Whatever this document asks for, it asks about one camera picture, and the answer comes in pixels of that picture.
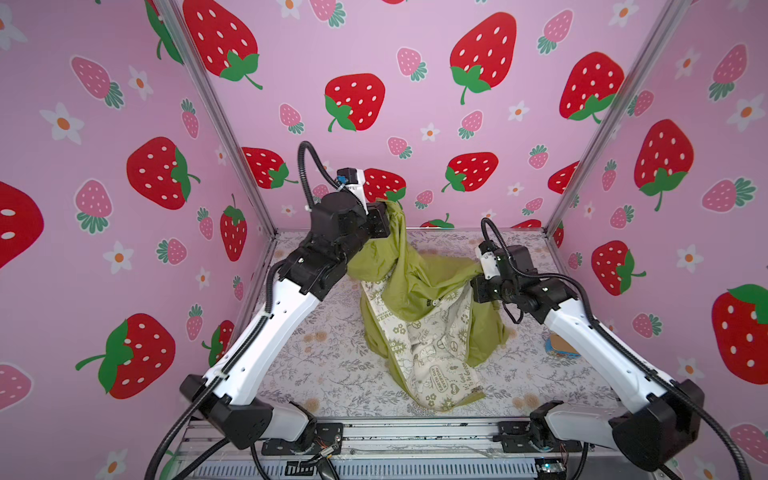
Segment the green zip-up jacket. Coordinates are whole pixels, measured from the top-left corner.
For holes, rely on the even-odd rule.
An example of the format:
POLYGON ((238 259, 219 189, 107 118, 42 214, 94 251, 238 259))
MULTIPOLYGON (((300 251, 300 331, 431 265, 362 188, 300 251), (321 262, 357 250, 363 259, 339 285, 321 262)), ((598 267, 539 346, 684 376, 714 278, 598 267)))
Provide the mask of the green zip-up jacket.
POLYGON ((447 412, 483 399, 475 369, 506 343, 508 332, 494 304, 473 298, 470 282, 480 264, 418 252, 402 208, 385 206, 389 236, 369 240, 347 266, 362 287, 369 349, 424 408, 447 412))

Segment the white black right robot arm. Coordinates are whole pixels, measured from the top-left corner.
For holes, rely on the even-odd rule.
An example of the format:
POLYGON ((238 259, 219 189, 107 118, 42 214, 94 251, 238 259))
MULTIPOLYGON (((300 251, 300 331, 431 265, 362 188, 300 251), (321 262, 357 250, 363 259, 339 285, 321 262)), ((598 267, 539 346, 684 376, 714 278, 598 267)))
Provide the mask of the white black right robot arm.
POLYGON ((478 303, 512 304, 562 337, 609 384, 619 399, 613 409, 554 400, 529 416, 528 438, 539 450, 578 441, 621 452, 653 472, 694 443, 704 402, 692 381, 665 388, 648 375, 651 364, 602 325, 589 320, 580 294, 559 278, 541 276, 526 248, 490 240, 476 250, 482 273, 471 281, 478 303))

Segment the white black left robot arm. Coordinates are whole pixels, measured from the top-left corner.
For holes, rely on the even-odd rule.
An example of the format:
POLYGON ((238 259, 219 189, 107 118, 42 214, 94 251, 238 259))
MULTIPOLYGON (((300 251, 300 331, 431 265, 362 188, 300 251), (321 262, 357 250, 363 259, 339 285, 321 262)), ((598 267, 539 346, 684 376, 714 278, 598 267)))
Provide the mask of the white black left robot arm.
POLYGON ((387 205, 362 204, 352 193, 333 192, 310 212, 307 236, 270 269, 261 310, 232 347, 203 375, 190 375, 180 391, 239 450, 279 439, 307 448, 313 416, 294 405, 257 397, 270 366, 296 328, 346 275, 350 261, 372 239, 390 234, 387 205))

